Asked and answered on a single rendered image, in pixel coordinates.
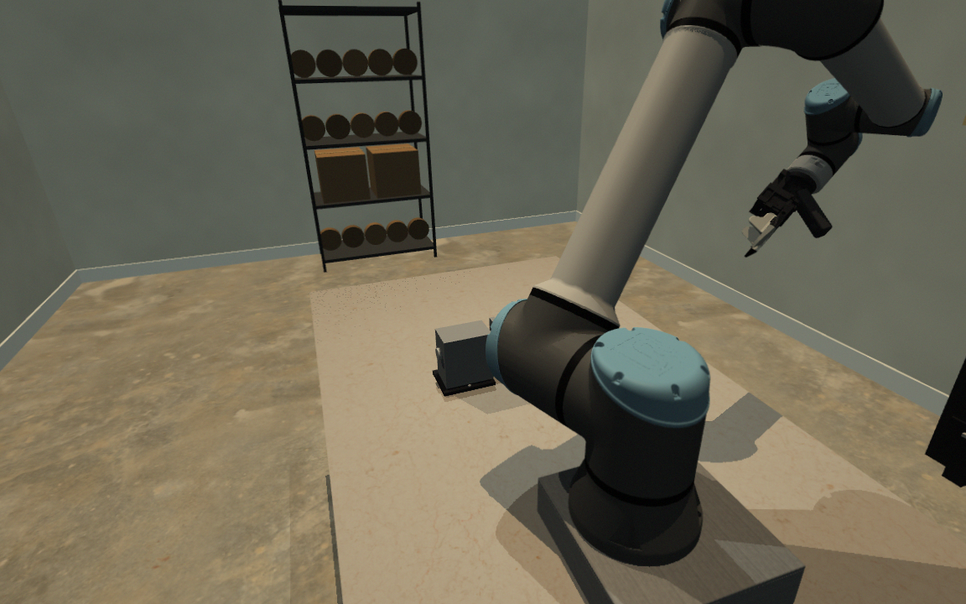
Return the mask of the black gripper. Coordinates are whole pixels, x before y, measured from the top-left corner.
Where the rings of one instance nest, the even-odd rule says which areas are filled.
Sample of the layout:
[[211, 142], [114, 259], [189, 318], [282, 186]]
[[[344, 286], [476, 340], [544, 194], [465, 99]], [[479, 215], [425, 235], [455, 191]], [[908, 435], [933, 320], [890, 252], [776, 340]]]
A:
[[788, 169], [782, 169], [781, 174], [776, 177], [774, 182], [768, 184], [761, 195], [756, 197], [756, 203], [750, 209], [750, 213], [755, 216], [749, 217], [749, 223], [754, 228], [747, 226], [741, 230], [743, 236], [748, 238], [750, 243], [754, 243], [750, 246], [753, 248], [749, 249], [744, 257], [749, 257], [759, 251], [768, 238], [773, 236], [775, 230], [788, 219], [791, 211], [793, 213], [800, 207], [802, 202], [795, 194], [804, 188], [808, 188], [810, 194], [815, 192], [817, 185], [813, 177], [802, 172], [789, 172]]

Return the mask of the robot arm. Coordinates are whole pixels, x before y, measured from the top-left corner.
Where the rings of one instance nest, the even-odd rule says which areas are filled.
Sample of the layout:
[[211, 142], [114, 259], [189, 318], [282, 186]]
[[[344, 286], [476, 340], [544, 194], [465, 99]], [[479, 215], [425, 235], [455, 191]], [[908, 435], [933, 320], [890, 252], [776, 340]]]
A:
[[700, 539], [708, 363], [673, 334], [620, 328], [615, 305], [722, 83], [743, 47], [827, 66], [834, 79], [806, 96], [808, 147], [788, 168], [817, 194], [862, 133], [920, 137], [942, 104], [942, 91], [917, 84], [882, 11], [883, 0], [664, 1], [661, 49], [552, 278], [493, 320], [493, 376], [585, 439], [569, 513], [601, 553], [670, 565]]

